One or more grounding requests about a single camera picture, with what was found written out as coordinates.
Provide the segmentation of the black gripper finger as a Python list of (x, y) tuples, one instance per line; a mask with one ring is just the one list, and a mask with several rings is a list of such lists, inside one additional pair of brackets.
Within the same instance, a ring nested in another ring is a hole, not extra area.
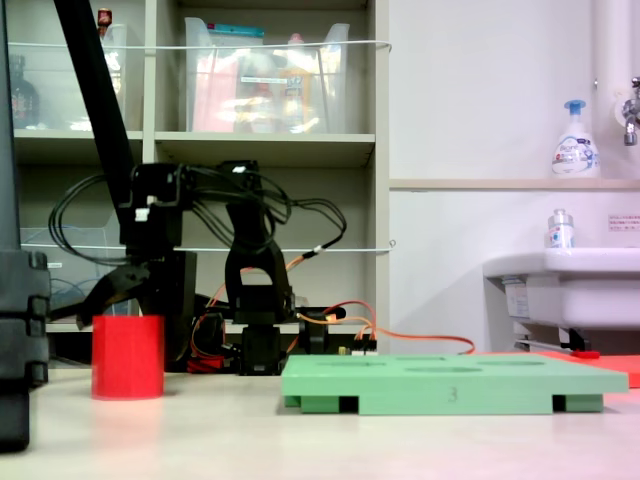
[(110, 306), (138, 299), (147, 293), (151, 285), (150, 276), (147, 263), (119, 266), (103, 276), (78, 307), (78, 329), (90, 327), (93, 318), (101, 316)]
[(197, 255), (177, 251), (146, 267), (149, 278), (139, 298), (142, 313), (164, 319), (165, 353), (185, 353), (196, 303)]

